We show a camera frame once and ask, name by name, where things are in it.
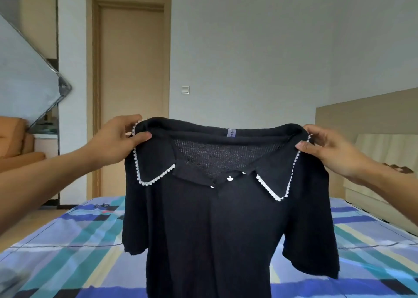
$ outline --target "striped bedsheet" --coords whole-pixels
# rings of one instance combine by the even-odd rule
[[[273,298],[417,297],[418,238],[344,200],[331,205],[340,279],[297,271],[282,256],[281,240],[270,265]],[[3,266],[31,273],[16,297],[147,297],[146,253],[124,253],[123,215],[123,197],[96,198],[4,251]]]

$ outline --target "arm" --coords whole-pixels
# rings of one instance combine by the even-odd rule
[[[138,120],[140,115],[115,117],[74,152],[0,173],[0,235],[74,180],[120,162],[136,145],[148,140],[148,132],[130,138],[125,135]]]
[[[418,225],[418,180],[367,157],[339,133],[316,125],[305,125],[316,145],[300,142],[296,148],[321,159],[348,180],[368,187]]]

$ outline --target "polo shirt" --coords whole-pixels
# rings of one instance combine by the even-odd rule
[[[222,129],[165,118],[138,123],[152,138],[125,159],[123,245],[148,248],[149,298],[267,298],[270,261],[338,277],[321,161],[295,148],[299,125]]]

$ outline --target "floor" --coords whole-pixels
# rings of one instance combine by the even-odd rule
[[[67,210],[36,210],[0,237],[0,252],[19,242],[24,237],[64,214]]]

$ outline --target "light switch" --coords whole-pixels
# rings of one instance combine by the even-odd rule
[[[181,87],[181,94],[189,94],[190,87],[188,85],[184,85]]]

